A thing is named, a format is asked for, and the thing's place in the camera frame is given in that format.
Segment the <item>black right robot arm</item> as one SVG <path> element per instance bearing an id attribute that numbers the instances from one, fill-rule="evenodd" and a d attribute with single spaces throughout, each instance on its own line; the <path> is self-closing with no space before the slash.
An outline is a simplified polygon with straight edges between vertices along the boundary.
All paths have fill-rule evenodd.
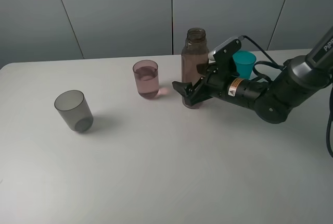
<path id="1" fill-rule="evenodd" d="M 264 121 L 284 122 L 292 109 L 317 91 L 332 84 L 332 30 L 307 54 L 283 65 L 270 60 L 266 65 L 281 70 L 275 80 L 256 73 L 252 80 L 242 79 L 233 55 L 241 49 L 245 36 L 234 36 L 208 54 L 212 63 L 200 68 L 203 76 L 195 84 L 174 81 L 173 89 L 192 106 L 213 97 L 250 110 Z"/>

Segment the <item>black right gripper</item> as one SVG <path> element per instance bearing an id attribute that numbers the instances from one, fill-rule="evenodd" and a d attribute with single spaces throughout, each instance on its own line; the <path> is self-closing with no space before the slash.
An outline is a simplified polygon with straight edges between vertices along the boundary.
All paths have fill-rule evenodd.
<path id="1" fill-rule="evenodd" d="M 216 65 L 198 64 L 199 78 L 193 82 L 172 82 L 173 89 L 183 97 L 187 108 L 200 108 L 211 97 L 244 108 L 253 108 L 255 100 L 268 88 L 267 82 L 258 82 L 228 75 L 224 79 L 218 74 Z"/>

